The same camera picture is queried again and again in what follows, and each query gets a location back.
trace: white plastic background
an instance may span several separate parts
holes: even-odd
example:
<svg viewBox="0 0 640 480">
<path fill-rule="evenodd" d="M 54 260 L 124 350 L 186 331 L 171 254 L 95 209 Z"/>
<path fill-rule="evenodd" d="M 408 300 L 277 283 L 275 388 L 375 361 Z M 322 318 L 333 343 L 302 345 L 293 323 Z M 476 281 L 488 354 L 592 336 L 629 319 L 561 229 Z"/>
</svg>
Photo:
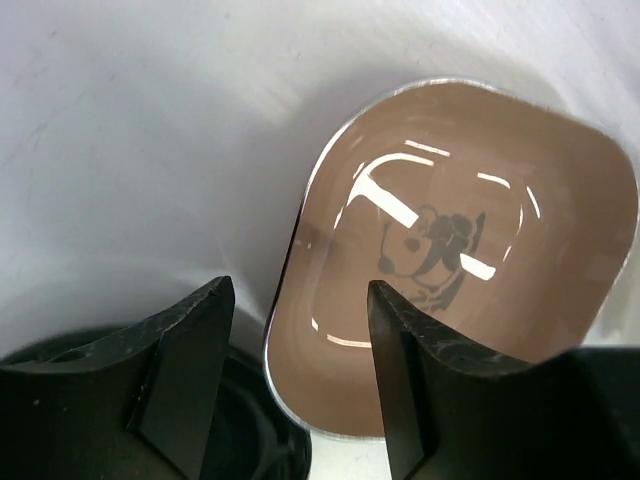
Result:
<svg viewBox="0 0 640 480">
<path fill-rule="evenodd" d="M 410 80 L 486 80 L 637 160 L 638 19 L 634 0 L 3 0 L 0 355 L 220 273 L 257 352 L 323 144 Z M 640 342 L 638 261 L 589 341 Z M 311 480 L 389 478 L 383 444 L 314 446 Z"/>
</svg>

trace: small hole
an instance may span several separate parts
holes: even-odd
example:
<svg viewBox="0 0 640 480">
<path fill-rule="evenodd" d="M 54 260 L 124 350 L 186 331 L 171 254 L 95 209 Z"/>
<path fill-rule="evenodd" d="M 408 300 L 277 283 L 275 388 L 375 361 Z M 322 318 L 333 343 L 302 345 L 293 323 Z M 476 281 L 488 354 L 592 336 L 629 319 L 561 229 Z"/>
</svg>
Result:
<svg viewBox="0 0 640 480">
<path fill-rule="evenodd" d="M 84 352 L 80 350 L 70 350 L 68 352 L 63 353 L 62 355 L 58 355 L 55 358 L 49 360 L 51 363 L 64 363 L 64 362 L 72 362 L 73 360 L 80 360 L 81 358 L 86 357 Z"/>
</svg>

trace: black plastic part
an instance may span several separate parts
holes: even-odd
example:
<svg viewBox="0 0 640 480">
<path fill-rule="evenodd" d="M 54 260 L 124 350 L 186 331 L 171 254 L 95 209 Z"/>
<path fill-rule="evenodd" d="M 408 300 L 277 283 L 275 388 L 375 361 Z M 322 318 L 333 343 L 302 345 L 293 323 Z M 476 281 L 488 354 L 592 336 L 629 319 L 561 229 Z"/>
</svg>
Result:
<svg viewBox="0 0 640 480">
<path fill-rule="evenodd" d="M 231 348 L 224 364 L 202 480 L 305 480 L 308 432 L 272 399 L 260 365 Z"/>
<path fill-rule="evenodd" d="M 199 479 L 233 308 L 218 278 L 91 343 L 5 359 L 0 478 Z"/>
<path fill-rule="evenodd" d="M 394 480 L 640 478 L 640 349 L 502 355 L 369 287 Z"/>
</svg>

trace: black lid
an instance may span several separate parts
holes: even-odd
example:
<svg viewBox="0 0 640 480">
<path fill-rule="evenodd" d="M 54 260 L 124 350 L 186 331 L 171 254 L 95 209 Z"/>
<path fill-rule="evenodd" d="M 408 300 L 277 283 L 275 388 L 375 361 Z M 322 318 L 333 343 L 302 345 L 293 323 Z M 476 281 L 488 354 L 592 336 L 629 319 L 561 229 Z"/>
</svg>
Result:
<svg viewBox="0 0 640 480">
<path fill-rule="evenodd" d="M 260 365 L 237 349 L 225 361 L 202 480 L 305 480 L 309 434 L 273 401 Z"/>
</svg>

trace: black machine part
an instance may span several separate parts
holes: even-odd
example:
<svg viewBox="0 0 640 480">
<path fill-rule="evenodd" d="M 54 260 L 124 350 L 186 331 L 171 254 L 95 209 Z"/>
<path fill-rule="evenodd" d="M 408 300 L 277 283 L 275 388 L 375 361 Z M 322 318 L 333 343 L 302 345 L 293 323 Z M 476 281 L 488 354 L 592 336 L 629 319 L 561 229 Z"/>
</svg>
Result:
<svg viewBox="0 0 640 480">
<path fill-rule="evenodd" d="M 217 278 L 90 343 L 5 359 L 0 478 L 198 480 L 233 310 Z"/>
<path fill-rule="evenodd" d="M 502 355 L 369 286 L 393 480 L 640 478 L 640 349 Z"/>
</svg>

